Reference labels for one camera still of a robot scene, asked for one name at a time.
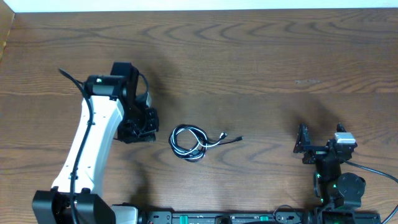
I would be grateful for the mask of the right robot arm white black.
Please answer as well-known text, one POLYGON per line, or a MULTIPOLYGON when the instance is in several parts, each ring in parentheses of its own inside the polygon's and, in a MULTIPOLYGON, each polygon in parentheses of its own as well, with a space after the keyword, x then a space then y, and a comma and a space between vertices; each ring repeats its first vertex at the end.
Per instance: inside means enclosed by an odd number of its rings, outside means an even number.
POLYGON ((298 130, 294 153, 302 154, 303 164, 313 164, 313 189, 321 201, 305 213, 303 223, 380 223, 380 215, 357 212, 366 189, 366 181, 352 173, 341 171, 341 164, 352 158, 357 147, 354 136, 343 125, 337 125, 334 137, 324 146, 311 144, 308 127, 303 123, 298 130))

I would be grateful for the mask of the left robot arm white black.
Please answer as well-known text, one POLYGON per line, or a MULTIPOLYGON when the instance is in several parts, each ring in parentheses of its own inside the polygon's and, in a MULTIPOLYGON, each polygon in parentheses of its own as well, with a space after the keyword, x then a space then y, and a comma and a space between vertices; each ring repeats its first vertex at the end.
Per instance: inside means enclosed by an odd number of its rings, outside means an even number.
POLYGON ((102 198, 113 140, 155 141, 157 112, 149 90, 137 95, 137 75, 88 77, 74 83, 83 95, 70 152, 50 190, 36 191, 32 209, 38 223, 139 223, 137 207, 109 206, 102 198))

